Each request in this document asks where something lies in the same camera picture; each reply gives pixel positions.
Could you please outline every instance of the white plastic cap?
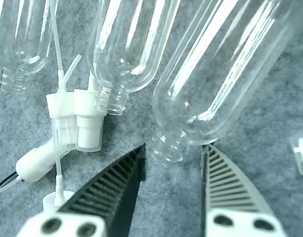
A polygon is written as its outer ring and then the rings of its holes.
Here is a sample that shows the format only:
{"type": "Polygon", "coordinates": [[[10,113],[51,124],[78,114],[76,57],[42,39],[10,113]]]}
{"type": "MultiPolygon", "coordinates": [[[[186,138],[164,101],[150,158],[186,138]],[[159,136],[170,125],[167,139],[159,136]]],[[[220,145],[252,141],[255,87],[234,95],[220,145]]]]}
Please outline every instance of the white plastic cap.
{"type": "Polygon", "coordinates": [[[303,135],[290,138],[300,174],[303,174],[303,135]]]}
{"type": "Polygon", "coordinates": [[[102,129],[106,112],[94,107],[97,92],[75,89],[75,114],[77,124],[76,149],[82,152],[101,150],[102,129]]]}
{"type": "MultiPolygon", "coordinates": [[[[64,190],[64,198],[65,198],[65,203],[74,195],[74,192],[72,191],[67,191],[64,190]]],[[[48,195],[46,195],[42,202],[43,202],[43,212],[44,213],[55,213],[58,211],[59,208],[61,208],[62,205],[55,205],[55,197],[56,197],[56,193],[52,192],[48,195]]]]}
{"type": "Polygon", "coordinates": [[[52,140],[38,148],[33,148],[22,156],[16,163],[17,174],[26,182],[40,180],[55,164],[54,146],[52,140]]]}
{"type": "Polygon", "coordinates": [[[76,116],[74,114],[74,93],[54,93],[46,96],[49,117],[54,119],[57,141],[61,151],[76,147],[76,116]]]}

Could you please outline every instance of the gray carpet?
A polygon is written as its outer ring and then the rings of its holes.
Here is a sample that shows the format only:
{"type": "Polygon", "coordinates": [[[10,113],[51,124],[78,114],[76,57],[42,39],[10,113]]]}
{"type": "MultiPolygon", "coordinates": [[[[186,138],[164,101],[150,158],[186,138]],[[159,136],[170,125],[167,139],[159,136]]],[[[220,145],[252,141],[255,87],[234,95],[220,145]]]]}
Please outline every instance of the gray carpet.
{"type": "MultiPolygon", "coordinates": [[[[183,0],[155,80],[130,95],[120,117],[105,119],[103,146],[97,153],[71,152],[62,161],[65,188],[77,191],[112,161],[150,139],[156,128],[151,98],[164,65],[200,0],[183,0]]],[[[85,56],[96,1],[61,0],[58,30],[64,69],[77,54],[85,56]]],[[[49,62],[22,95],[0,92],[0,181],[14,171],[18,158],[51,136],[45,95],[56,91],[56,60],[49,62]]],[[[86,88],[85,57],[69,90],[86,88]]],[[[303,176],[298,174],[289,136],[303,131],[303,31],[288,45],[249,106],[216,146],[252,180],[291,237],[303,237],[303,176]]],[[[131,237],[198,237],[201,218],[199,153],[189,148],[185,161],[166,168],[148,160],[131,237]]],[[[25,220],[42,211],[42,198],[54,191],[55,170],[35,183],[21,183],[0,195],[0,237],[13,237],[25,220]]]]}

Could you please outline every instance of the bottle opening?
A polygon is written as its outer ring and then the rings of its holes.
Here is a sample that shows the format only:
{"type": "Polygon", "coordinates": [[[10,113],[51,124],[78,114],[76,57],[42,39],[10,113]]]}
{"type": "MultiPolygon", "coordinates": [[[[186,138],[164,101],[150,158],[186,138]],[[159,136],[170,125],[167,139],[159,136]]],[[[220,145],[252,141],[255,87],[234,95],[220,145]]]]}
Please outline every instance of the bottle opening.
{"type": "Polygon", "coordinates": [[[5,92],[22,92],[27,87],[27,81],[34,73],[24,70],[13,70],[3,67],[0,78],[0,90],[5,92]]]}
{"type": "Polygon", "coordinates": [[[170,165],[183,160],[182,146],[176,141],[169,141],[160,132],[152,137],[148,144],[148,155],[163,165],[170,165]]]}
{"type": "Polygon", "coordinates": [[[95,107],[109,115],[122,115],[125,110],[128,94],[129,93],[122,89],[111,90],[109,88],[103,88],[98,94],[95,107]]]}

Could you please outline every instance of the white plastic part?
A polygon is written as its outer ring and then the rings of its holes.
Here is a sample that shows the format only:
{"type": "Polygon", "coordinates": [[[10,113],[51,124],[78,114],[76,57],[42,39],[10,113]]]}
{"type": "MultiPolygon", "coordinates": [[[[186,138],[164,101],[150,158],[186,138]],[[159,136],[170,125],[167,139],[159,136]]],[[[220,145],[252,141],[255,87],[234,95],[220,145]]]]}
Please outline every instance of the white plastic part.
{"type": "MultiPolygon", "coordinates": [[[[61,154],[61,158],[68,154],[66,151],[61,154]]],[[[33,148],[22,156],[16,163],[17,174],[26,182],[40,180],[48,173],[55,164],[55,153],[52,140],[38,148],[33,148]]]]}
{"type": "Polygon", "coordinates": [[[54,205],[55,206],[62,206],[66,200],[64,196],[64,186],[63,186],[63,176],[62,175],[56,175],[56,186],[55,186],[55,200],[54,205]]]}
{"type": "Polygon", "coordinates": [[[49,117],[54,119],[57,141],[61,151],[74,150],[76,146],[76,116],[74,114],[74,93],[63,92],[46,96],[49,117]],[[62,104],[60,112],[57,106],[62,104]]]}
{"type": "Polygon", "coordinates": [[[74,192],[63,190],[64,194],[64,201],[61,204],[55,204],[56,199],[56,192],[52,192],[48,195],[46,195],[42,202],[43,202],[43,212],[44,213],[55,213],[58,211],[59,208],[61,208],[62,205],[64,205],[73,195],[74,192]]]}
{"type": "Polygon", "coordinates": [[[203,146],[202,157],[205,236],[286,237],[265,199],[228,157],[212,145],[203,146]]]}
{"type": "Polygon", "coordinates": [[[17,237],[81,236],[108,237],[104,219],[99,216],[74,213],[40,213],[27,220],[17,235],[17,237]]]}
{"type": "Polygon", "coordinates": [[[303,175],[303,135],[297,135],[290,138],[296,164],[300,174],[303,175]]]}
{"type": "Polygon", "coordinates": [[[272,215],[212,209],[206,218],[207,237],[287,237],[272,215]]]}
{"type": "Polygon", "coordinates": [[[60,88],[64,82],[64,76],[65,76],[64,70],[58,70],[57,76],[58,76],[58,88],[60,88]]]}
{"type": "Polygon", "coordinates": [[[102,129],[107,110],[97,110],[96,81],[92,73],[89,75],[88,90],[75,89],[75,109],[77,120],[76,149],[82,152],[101,150],[102,129]]]}

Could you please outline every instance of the pump cap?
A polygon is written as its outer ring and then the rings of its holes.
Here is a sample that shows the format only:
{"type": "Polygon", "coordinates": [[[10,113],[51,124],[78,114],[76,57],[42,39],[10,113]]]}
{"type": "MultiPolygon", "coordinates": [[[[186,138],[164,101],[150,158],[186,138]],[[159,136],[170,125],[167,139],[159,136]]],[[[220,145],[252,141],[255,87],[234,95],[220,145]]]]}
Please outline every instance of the pump cap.
{"type": "Polygon", "coordinates": [[[46,100],[49,117],[54,119],[60,149],[62,151],[74,150],[77,140],[74,92],[49,94],[46,100]]]}
{"type": "MultiPolygon", "coordinates": [[[[64,190],[64,198],[65,202],[67,202],[72,196],[74,195],[74,192],[64,190]]],[[[43,202],[43,212],[44,213],[55,213],[59,208],[61,208],[62,205],[55,205],[55,192],[52,192],[48,195],[46,195],[42,202],[43,202]]]]}
{"type": "Polygon", "coordinates": [[[106,112],[94,107],[96,91],[75,89],[75,114],[77,123],[76,149],[82,152],[101,150],[102,129],[106,112]]]}

